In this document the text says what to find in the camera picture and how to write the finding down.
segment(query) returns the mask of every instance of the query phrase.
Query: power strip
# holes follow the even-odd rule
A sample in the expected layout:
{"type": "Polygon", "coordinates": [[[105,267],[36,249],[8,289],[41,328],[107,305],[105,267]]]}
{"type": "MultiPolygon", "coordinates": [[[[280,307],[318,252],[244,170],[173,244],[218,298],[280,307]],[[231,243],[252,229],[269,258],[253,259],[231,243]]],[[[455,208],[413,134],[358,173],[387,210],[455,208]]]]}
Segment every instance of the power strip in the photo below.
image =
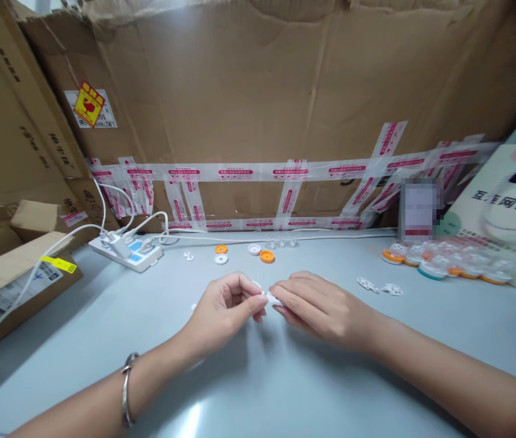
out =
{"type": "Polygon", "coordinates": [[[89,242],[89,246],[91,246],[95,252],[99,252],[103,256],[112,259],[115,262],[121,263],[127,268],[133,269],[136,272],[144,272],[150,266],[156,265],[159,261],[159,258],[162,257],[162,249],[160,246],[153,246],[153,248],[146,252],[142,253],[139,251],[140,247],[143,244],[143,240],[135,239],[128,247],[132,251],[132,255],[123,259],[119,257],[111,248],[106,248],[102,245],[102,242],[99,238],[95,238],[89,242]]]}

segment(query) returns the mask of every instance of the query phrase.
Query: gray table surface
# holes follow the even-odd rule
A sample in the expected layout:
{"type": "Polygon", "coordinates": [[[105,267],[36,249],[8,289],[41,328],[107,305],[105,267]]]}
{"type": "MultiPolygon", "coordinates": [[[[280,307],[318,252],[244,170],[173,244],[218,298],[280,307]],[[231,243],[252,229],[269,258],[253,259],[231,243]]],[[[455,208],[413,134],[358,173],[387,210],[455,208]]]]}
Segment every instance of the gray table surface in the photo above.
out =
{"type": "MultiPolygon", "coordinates": [[[[301,235],[320,235],[305,232],[301,235]]],[[[356,232],[336,232],[342,235],[356,232]]],[[[255,233],[212,234],[254,238],[255,233]]],[[[84,278],[0,342],[0,435],[175,334],[207,283],[240,270],[266,289],[295,271],[317,273],[376,309],[516,375],[516,289],[480,280],[421,276],[380,259],[390,238],[310,240],[275,251],[271,265],[229,245],[181,241],[142,274],[80,248],[84,278]],[[195,256],[183,257],[187,247],[195,256]],[[401,297],[356,283],[396,283],[401,297]]],[[[288,327],[268,306],[220,352],[171,382],[131,436],[464,436],[431,400],[367,357],[288,327]]]]}

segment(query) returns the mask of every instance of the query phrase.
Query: human hand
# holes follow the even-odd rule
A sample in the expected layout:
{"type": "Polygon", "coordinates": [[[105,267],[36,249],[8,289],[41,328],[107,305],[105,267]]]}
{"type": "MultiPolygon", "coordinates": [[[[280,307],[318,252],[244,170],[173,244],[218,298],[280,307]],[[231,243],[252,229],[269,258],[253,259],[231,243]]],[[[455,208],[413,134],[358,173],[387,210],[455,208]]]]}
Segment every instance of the human hand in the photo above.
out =
{"type": "Polygon", "coordinates": [[[209,283],[181,332],[197,355],[207,356],[227,344],[251,316],[262,322],[267,303],[261,288],[243,273],[226,275],[209,283]]]}
{"type": "Polygon", "coordinates": [[[382,313],[336,284],[304,271],[270,287],[288,324],[353,351],[370,352],[382,313]]]}

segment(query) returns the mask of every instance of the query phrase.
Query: yellow tag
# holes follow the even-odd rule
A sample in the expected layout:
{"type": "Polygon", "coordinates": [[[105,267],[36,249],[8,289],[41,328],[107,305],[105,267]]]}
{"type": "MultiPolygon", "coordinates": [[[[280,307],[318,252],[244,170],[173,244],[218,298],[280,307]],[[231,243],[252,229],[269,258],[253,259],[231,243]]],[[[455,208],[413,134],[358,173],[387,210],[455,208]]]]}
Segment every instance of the yellow tag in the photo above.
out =
{"type": "Polygon", "coordinates": [[[92,128],[98,121],[98,116],[106,99],[98,93],[90,84],[83,82],[80,93],[74,105],[74,113],[80,116],[92,128]]]}
{"type": "Polygon", "coordinates": [[[41,261],[51,263],[54,267],[65,272],[69,272],[70,274],[73,274],[77,268],[77,265],[74,265],[73,263],[66,262],[63,259],[54,259],[53,257],[42,257],[41,261]]]}

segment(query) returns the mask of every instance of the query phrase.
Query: silver bangle bracelet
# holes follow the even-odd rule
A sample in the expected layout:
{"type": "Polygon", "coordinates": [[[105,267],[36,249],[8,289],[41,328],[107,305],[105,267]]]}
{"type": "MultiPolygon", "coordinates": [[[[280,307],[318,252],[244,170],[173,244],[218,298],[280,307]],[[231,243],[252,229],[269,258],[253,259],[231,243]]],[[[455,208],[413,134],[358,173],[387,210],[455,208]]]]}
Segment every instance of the silver bangle bracelet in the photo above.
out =
{"type": "Polygon", "coordinates": [[[124,368],[122,368],[122,374],[126,374],[124,379],[124,390],[122,390],[122,423],[126,429],[130,429],[136,421],[132,421],[130,418],[130,412],[128,412],[128,378],[130,377],[130,370],[132,369],[132,362],[139,356],[137,352],[130,353],[130,356],[126,359],[124,368]]]}

